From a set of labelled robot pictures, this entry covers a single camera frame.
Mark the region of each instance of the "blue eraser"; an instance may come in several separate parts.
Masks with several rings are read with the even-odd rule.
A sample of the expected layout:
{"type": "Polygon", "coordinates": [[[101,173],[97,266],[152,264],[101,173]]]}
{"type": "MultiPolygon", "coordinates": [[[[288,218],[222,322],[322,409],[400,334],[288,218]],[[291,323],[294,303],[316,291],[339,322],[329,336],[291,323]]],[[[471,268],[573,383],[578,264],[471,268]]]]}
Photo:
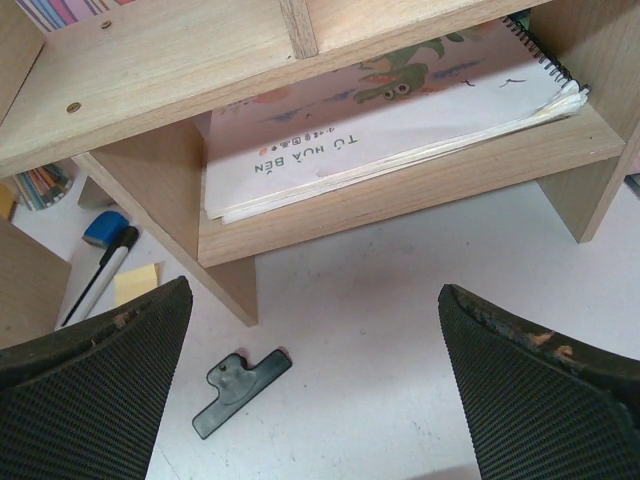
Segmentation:
{"type": "Polygon", "coordinates": [[[116,238],[118,233],[129,226],[129,220],[120,213],[107,210],[98,215],[85,230],[82,239],[89,245],[107,248],[116,238]]]}

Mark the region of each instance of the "yellow object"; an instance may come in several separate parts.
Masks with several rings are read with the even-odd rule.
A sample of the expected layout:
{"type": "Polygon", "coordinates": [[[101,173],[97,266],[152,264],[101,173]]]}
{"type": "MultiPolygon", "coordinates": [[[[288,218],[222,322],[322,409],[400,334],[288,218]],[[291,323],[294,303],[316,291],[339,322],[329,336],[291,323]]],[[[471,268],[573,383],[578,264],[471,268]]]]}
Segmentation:
{"type": "Polygon", "coordinates": [[[158,266],[155,264],[119,273],[114,278],[116,307],[150,292],[158,286],[158,266]]]}
{"type": "Polygon", "coordinates": [[[0,218],[10,220],[15,204],[16,199],[13,192],[6,185],[0,183],[0,218]]]}

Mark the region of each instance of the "ribbed black surface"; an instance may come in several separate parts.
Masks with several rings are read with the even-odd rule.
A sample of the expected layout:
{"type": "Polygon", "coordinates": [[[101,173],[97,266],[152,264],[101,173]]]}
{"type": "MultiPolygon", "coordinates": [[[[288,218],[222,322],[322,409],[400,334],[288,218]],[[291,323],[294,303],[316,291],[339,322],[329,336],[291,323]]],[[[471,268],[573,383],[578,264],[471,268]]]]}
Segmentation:
{"type": "Polygon", "coordinates": [[[192,297],[182,278],[142,299],[121,330],[0,393],[0,478],[145,477],[192,297]]]}
{"type": "Polygon", "coordinates": [[[455,288],[440,295],[440,321],[482,477],[640,479],[629,410],[519,345],[495,311],[493,329],[476,321],[455,288]]]}

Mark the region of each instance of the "spiral binding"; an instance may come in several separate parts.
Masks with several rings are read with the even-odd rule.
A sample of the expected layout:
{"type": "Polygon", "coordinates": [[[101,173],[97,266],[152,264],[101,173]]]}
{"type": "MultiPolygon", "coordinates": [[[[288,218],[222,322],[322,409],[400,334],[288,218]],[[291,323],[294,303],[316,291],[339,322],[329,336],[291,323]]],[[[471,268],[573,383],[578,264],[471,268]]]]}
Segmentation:
{"type": "MultiPolygon", "coordinates": [[[[558,83],[564,82],[562,83],[563,88],[569,82],[574,80],[571,76],[571,72],[569,72],[569,70],[560,63],[560,60],[558,60],[554,55],[544,51],[542,47],[540,47],[540,42],[537,37],[528,31],[518,20],[514,20],[510,17],[504,17],[502,22],[507,26],[507,28],[511,29],[511,31],[516,34],[516,37],[518,37],[522,44],[529,49],[533,58],[538,60],[538,63],[542,65],[547,62],[544,67],[545,70],[553,68],[553,70],[549,72],[549,75],[554,77],[554,80],[558,83]]],[[[588,85],[580,85],[580,90],[585,89],[587,91],[590,90],[588,85]]]]}

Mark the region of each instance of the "marker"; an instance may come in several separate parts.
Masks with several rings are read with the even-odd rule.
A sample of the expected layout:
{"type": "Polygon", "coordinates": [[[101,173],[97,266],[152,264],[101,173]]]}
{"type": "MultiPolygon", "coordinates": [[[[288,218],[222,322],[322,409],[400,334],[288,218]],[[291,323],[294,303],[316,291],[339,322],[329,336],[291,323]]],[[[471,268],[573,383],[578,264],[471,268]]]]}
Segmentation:
{"type": "Polygon", "coordinates": [[[62,322],[61,327],[68,323],[76,323],[87,318],[87,315],[96,304],[102,292],[104,292],[109,282],[114,277],[120,265],[129,254],[129,250],[138,241],[140,232],[136,227],[126,227],[118,234],[115,240],[109,245],[107,251],[98,262],[98,266],[89,280],[89,283],[78,297],[76,303],[71,307],[69,313],[62,322]]]}

